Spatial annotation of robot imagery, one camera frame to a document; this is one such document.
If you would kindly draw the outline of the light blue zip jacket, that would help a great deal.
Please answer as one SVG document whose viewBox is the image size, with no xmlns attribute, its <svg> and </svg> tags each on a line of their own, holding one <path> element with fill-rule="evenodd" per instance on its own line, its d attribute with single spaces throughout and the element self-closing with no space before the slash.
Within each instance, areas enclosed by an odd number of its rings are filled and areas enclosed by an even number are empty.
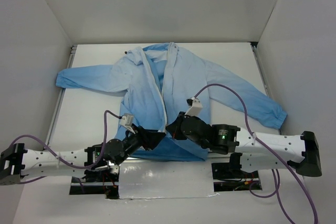
<svg viewBox="0 0 336 224">
<path fill-rule="evenodd" d="M 134 124 L 164 130 L 197 95 L 200 118 L 211 120 L 210 101 L 247 112 L 265 127 L 279 129 L 287 113 L 280 104 L 248 81 L 173 42 L 137 47 L 112 65 L 68 68 L 57 74 L 56 86 L 107 93 L 124 93 L 120 114 L 134 116 Z"/>
</svg>

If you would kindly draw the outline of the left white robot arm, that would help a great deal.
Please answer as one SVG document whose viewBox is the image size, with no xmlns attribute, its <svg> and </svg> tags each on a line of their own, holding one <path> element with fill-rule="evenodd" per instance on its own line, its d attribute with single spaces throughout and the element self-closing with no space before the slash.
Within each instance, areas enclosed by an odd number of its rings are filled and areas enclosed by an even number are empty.
<svg viewBox="0 0 336 224">
<path fill-rule="evenodd" d="M 134 127 L 125 138 L 111 139 L 105 144 L 76 151 L 58 152 L 29 150 L 15 143 L 1 153 L 1 185 L 25 184 L 38 177 L 71 176 L 98 181 L 103 174 L 118 175 L 119 166 L 135 151 L 151 151 L 166 136 L 163 132 Z"/>
</svg>

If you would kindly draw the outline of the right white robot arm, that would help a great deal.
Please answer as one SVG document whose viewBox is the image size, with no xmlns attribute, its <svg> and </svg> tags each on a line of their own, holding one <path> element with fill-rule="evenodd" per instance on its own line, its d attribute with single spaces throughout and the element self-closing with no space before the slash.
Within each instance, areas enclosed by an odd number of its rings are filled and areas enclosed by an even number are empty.
<svg viewBox="0 0 336 224">
<path fill-rule="evenodd" d="M 228 171 L 233 177 L 286 168 L 306 177 L 322 175 L 318 141 L 310 131 L 293 136 L 250 133 L 234 125 L 210 125 L 183 112 L 166 130 L 175 140 L 190 140 L 203 149 L 229 155 Z"/>
</svg>

